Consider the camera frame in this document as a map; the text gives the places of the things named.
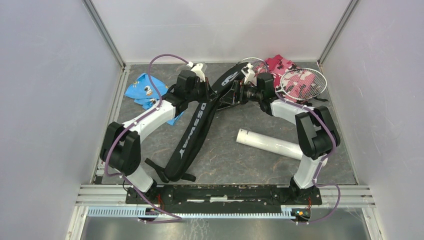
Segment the black racket bag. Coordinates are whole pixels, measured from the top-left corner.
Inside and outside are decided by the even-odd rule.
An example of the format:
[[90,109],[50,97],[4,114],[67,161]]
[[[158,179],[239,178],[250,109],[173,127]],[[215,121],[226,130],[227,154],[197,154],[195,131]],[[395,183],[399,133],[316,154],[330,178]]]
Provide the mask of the black racket bag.
[[191,182],[196,180],[195,176],[186,171],[206,140],[215,113],[221,105],[221,98],[230,91],[235,80],[242,80],[245,77],[242,69],[246,66],[247,63],[237,63],[216,80],[211,87],[216,97],[212,101],[198,104],[188,127],[165,167],[161,167],[151,160],[145,160],[149,166],[155,169],[162,182],[177,182],[181,179]]

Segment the white shuttlecock tube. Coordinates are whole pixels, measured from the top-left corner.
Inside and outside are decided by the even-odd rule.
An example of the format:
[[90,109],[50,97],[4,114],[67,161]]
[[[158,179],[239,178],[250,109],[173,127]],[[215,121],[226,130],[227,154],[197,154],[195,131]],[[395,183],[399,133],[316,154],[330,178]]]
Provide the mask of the white shuttlecock tube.
[[300,146],[296,143],[259,134],[243,128],[239,129],[236,142],[296,160],[301,160],[303,156]]

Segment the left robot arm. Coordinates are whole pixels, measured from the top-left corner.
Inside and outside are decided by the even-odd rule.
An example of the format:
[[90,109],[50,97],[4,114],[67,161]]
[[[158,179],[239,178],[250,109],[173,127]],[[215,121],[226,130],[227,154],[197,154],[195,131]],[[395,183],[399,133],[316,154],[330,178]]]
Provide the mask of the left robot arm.
[[107,167],[112,167],[138,189],[145,204],[157,198],[155,183],[141,166],[141,143],[158,127],[177,117],[189,103],[207,103],[216,94],[202,70],[182,70],[176,84],[150,109],[125,123],[108,125],[99,154]]

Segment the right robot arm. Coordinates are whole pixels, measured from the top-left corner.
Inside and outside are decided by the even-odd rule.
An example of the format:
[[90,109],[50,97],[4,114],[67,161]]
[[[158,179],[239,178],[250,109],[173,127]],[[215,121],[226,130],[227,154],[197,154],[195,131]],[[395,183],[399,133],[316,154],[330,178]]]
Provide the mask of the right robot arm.
[[300,161],[288,191],[289,199],[295,204],[302,204],[316,189],[321,167],[340,141],[327,107],[301,104],[319,95],[326,86],[325,77],[310,68],[291,70],[279,77],[249,73],[244,79],[236,80],[221,98],[227,105],[258,102],[263,112],[295,125],[297,143],[246,129],[240,129],[236,137],[237,143]]

